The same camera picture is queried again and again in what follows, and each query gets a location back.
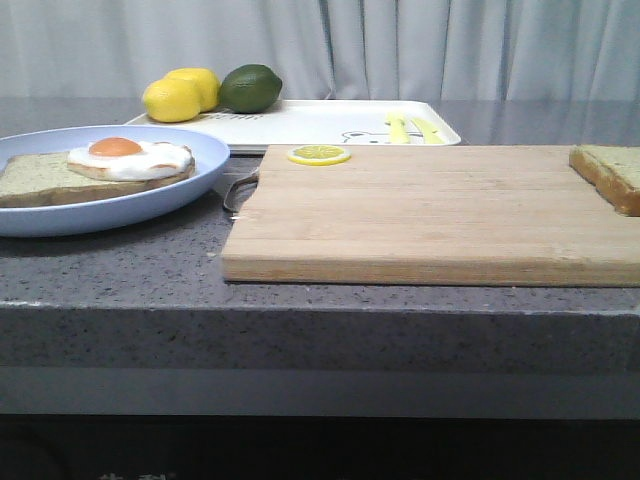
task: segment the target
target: granite countertop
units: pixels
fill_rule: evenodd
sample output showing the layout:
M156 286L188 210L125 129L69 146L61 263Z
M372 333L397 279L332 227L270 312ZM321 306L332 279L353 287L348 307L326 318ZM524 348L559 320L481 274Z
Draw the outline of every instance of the granite countertop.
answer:
M640 144L633 103L431 105L472 145ZM0 136L8 136L121 124L141 107L137 99L3 98L0 112ZM232 158L211 193L148 222L69 238L0 238L0 365L437 375L640 370L640 288L225 283L219 253L232 220L221 194L258 162Z

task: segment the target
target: yellow spoon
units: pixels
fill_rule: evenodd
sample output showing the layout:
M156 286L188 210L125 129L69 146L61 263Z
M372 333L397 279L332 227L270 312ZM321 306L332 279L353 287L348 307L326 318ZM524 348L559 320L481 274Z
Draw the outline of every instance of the yellow spoon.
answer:
M422 133L424 143L444 143L438 136L438 129L433 123L418 117L412 118L411 121Z

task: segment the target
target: wooden cutting board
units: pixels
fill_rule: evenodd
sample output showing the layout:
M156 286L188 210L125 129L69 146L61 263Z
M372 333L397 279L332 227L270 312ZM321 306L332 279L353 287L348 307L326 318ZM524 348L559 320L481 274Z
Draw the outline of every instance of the wooden cutting board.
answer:
M222 252L231 281L640 285L640 217L569 146L353 146L310 167L269 147Z

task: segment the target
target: bread slice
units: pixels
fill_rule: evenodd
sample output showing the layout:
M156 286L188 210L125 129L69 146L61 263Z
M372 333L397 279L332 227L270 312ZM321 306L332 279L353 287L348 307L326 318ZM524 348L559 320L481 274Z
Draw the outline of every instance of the bread slice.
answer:
M640 216L640 147L578 145L571 165L618 213Z
M186 171L156 180L115 182L94 180L67 168L68 152L18 155L0 175L0 207L42 207L90 202L144 192L189 178Z

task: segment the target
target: green lime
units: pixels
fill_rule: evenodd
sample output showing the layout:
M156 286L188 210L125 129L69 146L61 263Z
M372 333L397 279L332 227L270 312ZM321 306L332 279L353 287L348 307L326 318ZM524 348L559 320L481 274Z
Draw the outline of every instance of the green lime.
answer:
M235 113L260 113L273 105L282 90L282 79L265 65L243 65L230 72L220 85L220 106Z

